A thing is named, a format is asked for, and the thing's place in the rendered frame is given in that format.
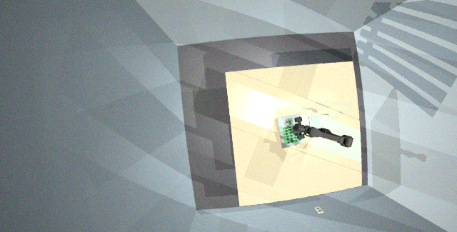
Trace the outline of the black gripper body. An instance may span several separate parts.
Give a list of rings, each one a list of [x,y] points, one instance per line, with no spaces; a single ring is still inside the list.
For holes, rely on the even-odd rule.
[[[302,117],[301,117],[301,116],[295,117],[295,118],[294,118],[294,121],[295,121],[296,123],[298,123],[298,124],[301,124]],[[301,140],[301,139],[305,138],[305,136],[304,136],[302,133],[299,133],[299,134],[300,134],[300,135],[297,136],[297,139],[300,139],[300,140]]]

